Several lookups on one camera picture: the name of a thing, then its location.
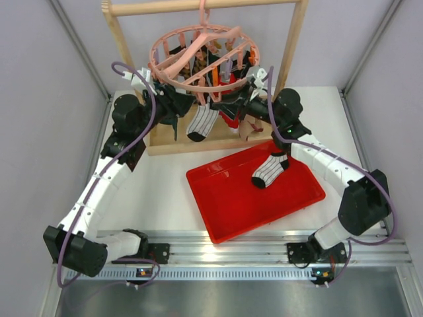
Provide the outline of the pink round clip hanger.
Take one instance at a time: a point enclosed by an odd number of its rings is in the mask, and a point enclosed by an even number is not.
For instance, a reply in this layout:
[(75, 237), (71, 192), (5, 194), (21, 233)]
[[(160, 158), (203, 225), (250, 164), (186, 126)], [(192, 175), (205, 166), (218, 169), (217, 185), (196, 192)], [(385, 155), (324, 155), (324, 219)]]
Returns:
[(199, 14), (198, 24), (174, 29), (153, 44), (148, 67), (156, 81), (192, 93), (204, 105), (206, 94), (217, 102), (243, 86), (260, 52), (241, 27), (210, 24), (205, 1)]

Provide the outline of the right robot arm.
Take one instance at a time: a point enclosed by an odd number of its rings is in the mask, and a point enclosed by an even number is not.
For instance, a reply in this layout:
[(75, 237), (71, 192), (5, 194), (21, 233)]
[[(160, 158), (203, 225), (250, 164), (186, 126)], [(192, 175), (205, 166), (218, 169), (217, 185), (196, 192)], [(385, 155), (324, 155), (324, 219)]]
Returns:
[(323, 262), (334, 247), (347, 238), (362, 235), (391, 214), (387, 178), (380, 170), (368, 172), (328, 150), (299, 119), (301, 97), (292, 88), (282, 89), (276, 97), (254, 96), (251, 88), (226, 94), (212, 108), (233, 119), (246, 115), (269, 123), (278, 150), (253, 172), (251, 182), (260, 189), (274, 183), (290, 167), (289, 159), (305, 164), (328, 182), (341, 196), (337, 216), (314, 232), (304, 243), (301, 262)]

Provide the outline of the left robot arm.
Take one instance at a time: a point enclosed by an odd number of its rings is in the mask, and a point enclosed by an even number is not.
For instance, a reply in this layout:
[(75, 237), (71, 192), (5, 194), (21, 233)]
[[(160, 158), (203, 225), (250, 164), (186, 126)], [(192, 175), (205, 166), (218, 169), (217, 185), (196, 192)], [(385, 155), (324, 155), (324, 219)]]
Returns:
[(58, 226), (48, 226), (43, 239), (53, 261), (79, 274), (94, 277), (104, 265), (131, 258), (143, 262), (149, 256), (146, 234), (124, 229), (98, 237), (98, 227), (119, 187), (134, 171), (144, 150), (144, 136), (157, 124), (177, 125), (196, 98), (169, 85), (159, 85), (140, 101), (123, 94), (114, 101), (112, 133), (104, 143), (94, 174), (68, 215)]

